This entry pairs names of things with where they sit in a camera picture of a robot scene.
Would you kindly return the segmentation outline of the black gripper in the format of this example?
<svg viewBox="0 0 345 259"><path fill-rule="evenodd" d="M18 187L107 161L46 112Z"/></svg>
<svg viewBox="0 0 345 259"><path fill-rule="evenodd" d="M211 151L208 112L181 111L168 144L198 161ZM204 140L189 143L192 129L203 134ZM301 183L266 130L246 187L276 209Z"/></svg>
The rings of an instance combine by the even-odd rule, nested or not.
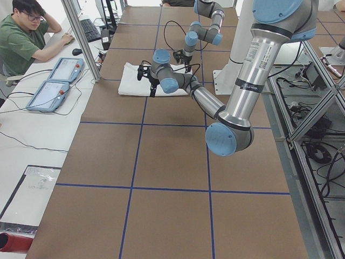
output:
<svg viewBox="0 0 345 259"><path fill-rule="evenodd" d="M193 52L188 52L186 50L177 50L173 52L173 57L177 64L185 65L185 73L189 73L191 71L190 62L193 57Z"/></svg>
<svg viewBox="0 0 345 259"><path fill-rule="evenodd" d="M153 76L151 76L150 74L148 75L148 79L151 83L149 96L151 98L154 98L156 95L156 86L160 83L160 81L158 79L154 78Z"/></svg>

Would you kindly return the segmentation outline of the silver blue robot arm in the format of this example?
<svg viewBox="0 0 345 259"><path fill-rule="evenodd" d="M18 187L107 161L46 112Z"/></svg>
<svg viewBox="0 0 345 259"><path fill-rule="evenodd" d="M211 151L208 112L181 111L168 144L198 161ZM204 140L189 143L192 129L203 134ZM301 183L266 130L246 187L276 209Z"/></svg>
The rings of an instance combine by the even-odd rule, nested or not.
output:
<svg viewBox="0 0 345 259"><path fill-rule="evenodd" d="M224 9L214 1L195 1L194 12L201 16L211 19L208 29L198 21L192 22L189 31L185 35L184 48L173 52L173 56L178 64L184 64L185 72L191 71L190 62L192 60L198 40L219 45L223 35L220 33L222 22L225 17Z"/></svg>
<svg viewBox="0 0 345 259"><path fill-rule="evenodd" d="M138 70L138 77L151 82L151 91L161 86L164 93L185 90L215 122L205 132L209 150L219 156L232 155L249 147L254 139L250 116L264 88L282 45L309 40L315 35L318 1L245 1L237 32L248 31L252 40L245 43L230 99L223 104L197 78L177 73L170 65L170 53L154 52L151 65Z"/></svg>

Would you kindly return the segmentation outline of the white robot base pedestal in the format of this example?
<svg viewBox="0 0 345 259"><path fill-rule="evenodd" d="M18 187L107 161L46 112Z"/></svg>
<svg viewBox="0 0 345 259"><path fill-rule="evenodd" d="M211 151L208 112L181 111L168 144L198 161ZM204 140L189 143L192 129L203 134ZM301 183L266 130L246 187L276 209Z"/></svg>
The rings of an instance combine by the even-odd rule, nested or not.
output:
<svg viewBox="0 0 345 259"><path fill-rule="evenodd" d="M216 95L231 94L239 76L244 58L252 42L251 26L254 21L253 0L243 1L239 21L230 51L229 62L222 70L213 71L213 82Z"/></svg>

